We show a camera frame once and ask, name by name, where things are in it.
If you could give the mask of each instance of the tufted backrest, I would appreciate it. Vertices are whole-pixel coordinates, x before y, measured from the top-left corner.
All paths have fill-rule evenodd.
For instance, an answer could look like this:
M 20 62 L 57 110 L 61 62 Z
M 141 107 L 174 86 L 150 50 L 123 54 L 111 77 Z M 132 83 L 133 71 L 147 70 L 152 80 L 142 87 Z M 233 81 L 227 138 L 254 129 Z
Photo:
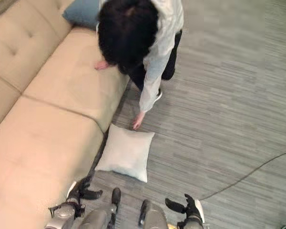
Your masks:
M 0 15 L 0 122 L 69 33 L 72 1 L 18 0 Z

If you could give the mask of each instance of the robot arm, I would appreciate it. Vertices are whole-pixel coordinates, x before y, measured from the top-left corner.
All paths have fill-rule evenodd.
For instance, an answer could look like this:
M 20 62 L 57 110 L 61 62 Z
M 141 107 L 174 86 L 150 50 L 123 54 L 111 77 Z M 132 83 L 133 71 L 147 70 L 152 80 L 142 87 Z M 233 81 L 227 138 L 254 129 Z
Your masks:
M 175 212 L 186 214 L 183 222 L 178 222 L 177 227 L 180 229 L 203 228 L 204 211 L 199 200 L 194 200 L 190 195 L 185 194 L 187 206 L 165 199 L 167 207 Z
M 49 208 L 51 220 L 44 229 L 70 229 L 74 220 L 85 213 L 85 205 L 81 204 L 81 199 L 93 200 L 101 197 L 102 190 L 94 192 L 87 189 L 90 180 L 91 176 L 87 176 L 77 182 L 64 203 Z

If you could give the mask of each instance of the white pillow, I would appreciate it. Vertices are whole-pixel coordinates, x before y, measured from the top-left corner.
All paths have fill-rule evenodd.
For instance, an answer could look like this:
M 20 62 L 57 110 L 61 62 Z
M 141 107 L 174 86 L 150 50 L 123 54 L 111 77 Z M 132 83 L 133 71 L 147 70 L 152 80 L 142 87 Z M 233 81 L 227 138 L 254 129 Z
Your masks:
M 95 170 L 114 171 L 147 182 L 147 157 L 154 133 L 110 125 L 103 155 Z

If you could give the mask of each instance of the blue pillow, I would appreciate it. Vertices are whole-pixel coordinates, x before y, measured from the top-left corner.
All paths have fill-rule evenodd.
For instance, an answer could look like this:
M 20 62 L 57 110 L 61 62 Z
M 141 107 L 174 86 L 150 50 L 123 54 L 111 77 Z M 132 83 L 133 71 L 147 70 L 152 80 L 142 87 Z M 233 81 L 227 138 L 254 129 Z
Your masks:
M 62 16 L 71 24 L 96 29 L 99 0 L 75 0 Z

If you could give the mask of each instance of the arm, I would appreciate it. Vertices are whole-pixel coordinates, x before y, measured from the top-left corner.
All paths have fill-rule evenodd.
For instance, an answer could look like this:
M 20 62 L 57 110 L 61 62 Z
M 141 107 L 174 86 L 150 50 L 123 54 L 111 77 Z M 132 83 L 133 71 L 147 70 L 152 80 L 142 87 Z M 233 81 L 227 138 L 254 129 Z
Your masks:
M 153 107 L 159 91 L 161 76 L 166 68 L 170 55 L 171 51 L 163 57 L 154 57 L 149 61 L 144 79 L 144 88 L 140 98 L 140 113 L 137 115 L 133 123 L 134 130 L 141 126 L 146 112 Z

